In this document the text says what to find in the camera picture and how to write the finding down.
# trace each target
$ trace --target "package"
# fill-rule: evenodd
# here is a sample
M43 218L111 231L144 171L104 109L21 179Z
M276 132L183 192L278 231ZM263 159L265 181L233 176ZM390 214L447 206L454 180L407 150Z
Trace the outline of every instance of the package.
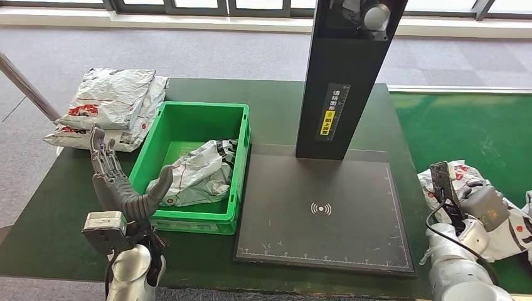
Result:
M105 143L111 138L116 140L115 150L119 152L132 152L136 150L146 138L151 128L155 115L159 110L166 88L168 78L155 76L141 109L135 118L132 128L129 130L104 130ZM54 133L47 135L43 140L53 146L69 146L77 149L90 148L90 130L74 129L65 125L58 125Z
M90 69L83 76L59 125L90 130L131 129L155 77L155 70Z
M236 140L211 140L172 164L174 181L162 206L190 206L226 199L231 188ZM148 184L150 191L158 179Z
M454 178L452 185L455 191L464 187L469 181L485 180L477 169L467 166L464 160L449 162L449 167L454 172L451 174L451 178ZM430 169L418 174L418 179L427 205L433 211L439 203L433 194ZM479 187L472 188L472 193L478 189ZM507 198L503 198L503 201L508 204L509 218L495 230L488 232L490 241L482 257L493 262L527 251L528 258L532 261L532 252L530 252L532 248L532 218L527 214L528 209L524 211L525 208L523 210L517 208ZM450 218L443 209L440 209L435 217L441 223L450 223Z

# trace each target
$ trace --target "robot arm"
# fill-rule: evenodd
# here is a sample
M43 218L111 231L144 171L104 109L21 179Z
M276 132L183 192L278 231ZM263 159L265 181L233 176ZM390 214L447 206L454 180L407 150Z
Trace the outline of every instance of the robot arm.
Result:
M494 283L488 271L477 263L489 244L488 231L508 218L507 206L492 186L483 186L471 194L470 183L455 193L446 162L430 167L434 193L440 206L427 218L432 268L429 280L433 301L511 301L512 297ZM429 220L444 208L452 224L429 225Z
M456 237L450 224L437 223L432 228L482 254L489 237L476 219L465 219L466 228ZM456 243L427 230L432 268L429 280L433 301L512 301L510 294L493 284L477 257Z
M172 167L163 167L154 189L140 195L116 158L115 140L106 145L104 138L105 132L94 125L90 136L95 171L92 181L105 211L89 213L82 233L101 254L110 257L105 272L107 300L153 301L166 261L162 255L164 243L149 217L170 188Z

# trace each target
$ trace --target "wireless symbol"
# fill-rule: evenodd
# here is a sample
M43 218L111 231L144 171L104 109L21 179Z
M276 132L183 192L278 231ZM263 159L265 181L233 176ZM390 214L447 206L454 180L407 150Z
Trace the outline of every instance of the wireless symbol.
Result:
M320 206L316 203L311 204L311 212L313 214L316 214L318 212L324 212L326 215L331 215L333 209L331 208L331 205L329 203L325 204L325 206Z

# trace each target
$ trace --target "wire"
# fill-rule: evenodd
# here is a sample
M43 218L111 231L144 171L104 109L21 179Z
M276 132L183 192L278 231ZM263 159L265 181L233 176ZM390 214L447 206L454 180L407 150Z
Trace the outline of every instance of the wire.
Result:
M113 257L107 263L107 268L105 268L105 299L106 300L107 300L107 296L109 295L109 275L110 275L113 263L115 263L117 257L118 257L118 251L113 250Z
M445 204L445 201L441 201L440 204L438 205L438 207L436 207L436 209L434 209L428 216L427 216L427 219L425 220L425 225L427 225L427 228L438 234L439 236L445 238L446 240L449 240L449 241L452 241L453 243L461 246L462 248L464 248L465 250L467 250L469 253L473 254L475 257L478 258L479 262L482 264L482 266L486 269L487 273L489 274L489 278L491 278L491 281L493 282L494 285L496 286L499 286L499 277L497 276L497 273L495 272L495 270L493 269L493 267L489 264L489 262L487 262L487 260L482 257L480 254L478 254L477 252L475 252L474 250L472 250L471 248L469 248L468 246L464 245L463 243L441 233L440 231L434 229L431 225L430 225L430 219L434 217L434 215L436 214L436 212L438 212L438 210L442 209L442 207L444 206Z

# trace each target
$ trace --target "green plastic crate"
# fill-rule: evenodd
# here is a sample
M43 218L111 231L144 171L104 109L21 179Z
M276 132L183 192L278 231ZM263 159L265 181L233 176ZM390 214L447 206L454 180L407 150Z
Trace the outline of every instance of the green plastic crate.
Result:
M161 168L209 140L238 139L228 199L184 207L160 206L152 216L159 230L235 234L248 159L249 107L230 103L164 102L129 176L131 185L145 193Z

